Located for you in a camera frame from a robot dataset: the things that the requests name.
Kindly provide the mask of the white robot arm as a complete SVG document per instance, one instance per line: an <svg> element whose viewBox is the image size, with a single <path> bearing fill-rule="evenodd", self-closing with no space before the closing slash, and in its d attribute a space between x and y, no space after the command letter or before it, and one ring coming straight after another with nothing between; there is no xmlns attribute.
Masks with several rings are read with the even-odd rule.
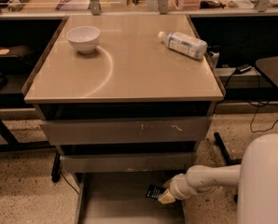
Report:
<svg viewBox="0 0 278 224"><path fill-rule="evenodd" d="M237 224L278 224L278 133L255 139L242 162L223 167L194 165L164 186L159 202L173 203L219 187L236 187Z"/></svg>

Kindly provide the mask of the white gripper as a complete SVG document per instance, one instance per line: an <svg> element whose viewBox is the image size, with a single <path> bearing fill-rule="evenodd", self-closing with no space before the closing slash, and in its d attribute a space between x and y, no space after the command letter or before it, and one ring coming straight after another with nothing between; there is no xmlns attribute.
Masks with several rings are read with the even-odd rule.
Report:
<svg viewBox="0 0 278 224"><path fill-rule="evenodd" d="M158 198L162 204L174 203L177 200L185 200L197 194L197 190L187 182L185 174L175 175L167 180L162 187L166 189Z"/></svg>

